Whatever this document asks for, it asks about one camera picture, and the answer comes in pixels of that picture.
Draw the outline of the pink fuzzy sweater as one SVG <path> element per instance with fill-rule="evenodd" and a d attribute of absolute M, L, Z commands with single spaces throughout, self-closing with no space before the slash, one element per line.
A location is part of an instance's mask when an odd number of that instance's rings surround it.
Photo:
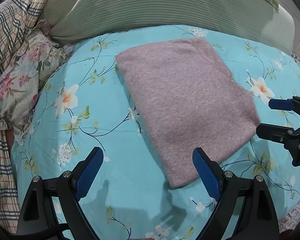
<path fill-rule="evenodd" d="M 144 44 L 118 53 L 116 63 L 171 187 L 198 178 L 195 148 L 222 162 L 255 135 L 253 97 L 206 39 Z"/>

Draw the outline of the floral quilted blanket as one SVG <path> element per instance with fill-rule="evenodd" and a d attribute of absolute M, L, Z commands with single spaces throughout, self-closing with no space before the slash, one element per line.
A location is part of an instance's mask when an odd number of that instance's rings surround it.
<path fill-rule="evenodd" d="M 40 20 L 0 77 L 0 130 L 12 130 L 19 145 L 32 128 L 34 107 L 44 83 L 74 50 L 71 44 L 62 47 L 53 42 L 49 32 L 49 22 Z"/>

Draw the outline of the green striped pillow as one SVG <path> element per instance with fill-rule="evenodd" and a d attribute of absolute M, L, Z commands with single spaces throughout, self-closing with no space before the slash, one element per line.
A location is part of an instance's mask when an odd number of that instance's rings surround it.
<path fill-rule="evenodd" d="M 166 24 L 200 27 L 293 50 L 294 21 L 266 0 L 47 0 L 40 18 L 60 44 Z"/>

